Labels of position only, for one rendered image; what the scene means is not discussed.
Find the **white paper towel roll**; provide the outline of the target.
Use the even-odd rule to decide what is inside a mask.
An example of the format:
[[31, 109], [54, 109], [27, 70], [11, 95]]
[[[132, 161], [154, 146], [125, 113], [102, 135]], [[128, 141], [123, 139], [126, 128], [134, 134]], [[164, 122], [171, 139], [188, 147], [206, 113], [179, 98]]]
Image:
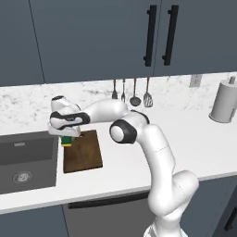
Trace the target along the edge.
[[218, 123], [231, 123], [237, 110], [237, 78], [222, 80], [209, 117]]

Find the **narrow dark blue-grey cupboard door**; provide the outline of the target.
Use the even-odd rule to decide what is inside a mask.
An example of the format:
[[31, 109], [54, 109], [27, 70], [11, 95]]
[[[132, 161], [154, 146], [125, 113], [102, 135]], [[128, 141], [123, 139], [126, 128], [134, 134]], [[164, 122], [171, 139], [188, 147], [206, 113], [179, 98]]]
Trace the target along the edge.
[[43, 84], [28, 0], [0, 0], [0, 86]]

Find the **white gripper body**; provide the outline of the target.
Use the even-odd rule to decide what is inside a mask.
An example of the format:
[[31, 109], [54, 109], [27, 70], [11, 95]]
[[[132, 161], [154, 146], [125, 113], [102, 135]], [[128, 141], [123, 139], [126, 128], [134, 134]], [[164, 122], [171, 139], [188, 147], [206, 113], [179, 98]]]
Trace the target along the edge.
[[79, 137], [81, 135], [81, 129], [79, 127], [76, 128], [66, 127], [63, 130], [58, 130], [55, 129], [51, 124], [48, 124], [48, 132], [51, 135], [68, 136], [68, 137]]

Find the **green and yellow sponge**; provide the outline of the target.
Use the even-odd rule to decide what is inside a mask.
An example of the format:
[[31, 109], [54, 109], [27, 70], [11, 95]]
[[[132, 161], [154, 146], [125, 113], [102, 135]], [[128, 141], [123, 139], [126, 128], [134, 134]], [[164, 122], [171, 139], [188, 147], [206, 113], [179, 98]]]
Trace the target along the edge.
[[63, 147], [70, 147], [70, 146], [72, 146], [73, 141], [74, 141], [73, 137], [70, 137], [70, 136], [62, 136], [61, 137], [61, 145]]

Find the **grey hanging slotted spatula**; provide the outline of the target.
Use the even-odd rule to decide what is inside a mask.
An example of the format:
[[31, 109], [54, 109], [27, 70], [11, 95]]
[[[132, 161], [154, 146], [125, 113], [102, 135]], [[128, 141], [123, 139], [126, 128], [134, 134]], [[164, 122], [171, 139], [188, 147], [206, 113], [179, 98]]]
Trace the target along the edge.
[[[147, 78], [146, 79], [146, 89], [147, 90], [149, 89], [149, 81], [150, 81], [150, 78]], [[152, 95], [147, 90], [145, 91], [145, 94], [143, 95], [143, 105], [145, 107], [152, 107], [153, 106], [153, 98], [152, 98]]]

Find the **grey wall socket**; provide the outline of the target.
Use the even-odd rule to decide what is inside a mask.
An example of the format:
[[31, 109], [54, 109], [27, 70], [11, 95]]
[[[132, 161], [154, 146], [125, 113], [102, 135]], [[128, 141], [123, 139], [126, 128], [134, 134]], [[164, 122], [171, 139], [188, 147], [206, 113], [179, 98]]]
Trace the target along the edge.
[[201, 84], [201, 80], [202, 80], [202, 75], [201, 74], [195, 74], [191, 77], [190, 80], [190, 87], [199, 87]]

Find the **grey sink basin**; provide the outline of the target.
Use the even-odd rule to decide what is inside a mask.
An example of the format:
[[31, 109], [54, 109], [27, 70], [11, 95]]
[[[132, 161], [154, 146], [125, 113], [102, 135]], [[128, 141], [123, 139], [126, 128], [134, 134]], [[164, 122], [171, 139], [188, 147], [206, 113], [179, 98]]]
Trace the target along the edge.
[[0, 135], [0, 194], [54, 187], [57, 150], [47, 131]]

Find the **wide dark blue-grey cupboard door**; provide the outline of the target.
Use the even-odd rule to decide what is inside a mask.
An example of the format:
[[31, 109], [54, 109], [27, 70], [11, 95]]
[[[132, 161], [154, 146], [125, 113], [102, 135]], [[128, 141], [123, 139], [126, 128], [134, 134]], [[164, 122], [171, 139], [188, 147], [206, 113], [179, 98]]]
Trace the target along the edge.
[[[152, 65], [143, 57], [156, 5]], [[30, 0], [47, 83], [151, 76], [161, 0]]]

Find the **dark hanging fork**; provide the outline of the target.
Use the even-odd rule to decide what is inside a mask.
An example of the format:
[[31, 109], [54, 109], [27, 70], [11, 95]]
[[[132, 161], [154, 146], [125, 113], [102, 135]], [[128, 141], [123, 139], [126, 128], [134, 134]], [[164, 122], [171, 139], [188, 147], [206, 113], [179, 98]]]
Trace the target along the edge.
[[125, 95], [125, 82], [126, 82], [126, 80], [125, 79], [123, 79], [122, 80], [122, 95], [121, 95], [121, 100], [125, 103], [125, 101], [126, 101], [126, 95]]

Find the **dark blue-grey base cupboard door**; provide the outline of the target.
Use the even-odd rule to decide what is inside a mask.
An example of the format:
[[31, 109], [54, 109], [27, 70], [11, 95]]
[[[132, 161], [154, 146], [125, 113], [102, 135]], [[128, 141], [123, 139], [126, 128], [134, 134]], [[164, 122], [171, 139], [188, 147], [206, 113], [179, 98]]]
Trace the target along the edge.
[[0, 215], [0, 237], [69, 237], [61, 206]]
[[230, 201], [228, 202], [225, 210], [218, 222], [213, 237], [237, 237], [237, 217], [232, 223], [232, 229], [225, 231], [224, 227], [232, 212], [237, 212], [237, 186], [233, 191]]
[[188, 237], [213, 237], [236, 186], [237, 176], [200, 182], [181, 219]]

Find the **grey dishwasher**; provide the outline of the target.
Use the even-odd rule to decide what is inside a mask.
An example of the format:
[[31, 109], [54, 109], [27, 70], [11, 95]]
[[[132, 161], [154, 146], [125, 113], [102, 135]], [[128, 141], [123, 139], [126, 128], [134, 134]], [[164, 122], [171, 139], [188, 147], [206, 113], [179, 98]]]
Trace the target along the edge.
[[110, 206], [68, 209], [63, 205], [69, 237], [143, 237], [155, 215], [147, 198]]

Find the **dark hanging ladle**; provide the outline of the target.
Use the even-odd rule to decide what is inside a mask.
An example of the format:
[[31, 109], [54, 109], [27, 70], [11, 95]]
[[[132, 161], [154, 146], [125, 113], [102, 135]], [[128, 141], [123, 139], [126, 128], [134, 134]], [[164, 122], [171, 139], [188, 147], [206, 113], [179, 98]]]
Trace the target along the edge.
[[[133, 80], [133, 91], [136, 92], [136, 80]], [[141, 103], [141, 99], [136, 94], [134, 94], [130, 99], [130, 103], [132, 106], [138, 106]]]

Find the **brown wooden cutting board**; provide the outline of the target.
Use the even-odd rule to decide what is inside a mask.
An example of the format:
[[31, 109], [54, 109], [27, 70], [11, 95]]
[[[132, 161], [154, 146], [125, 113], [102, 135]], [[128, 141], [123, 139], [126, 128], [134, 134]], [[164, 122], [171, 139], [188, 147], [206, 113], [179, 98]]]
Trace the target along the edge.
[[65, 173], [101, 168], [103, 166], [96, 130], [83, 131], [71, 146], [64, 147]]

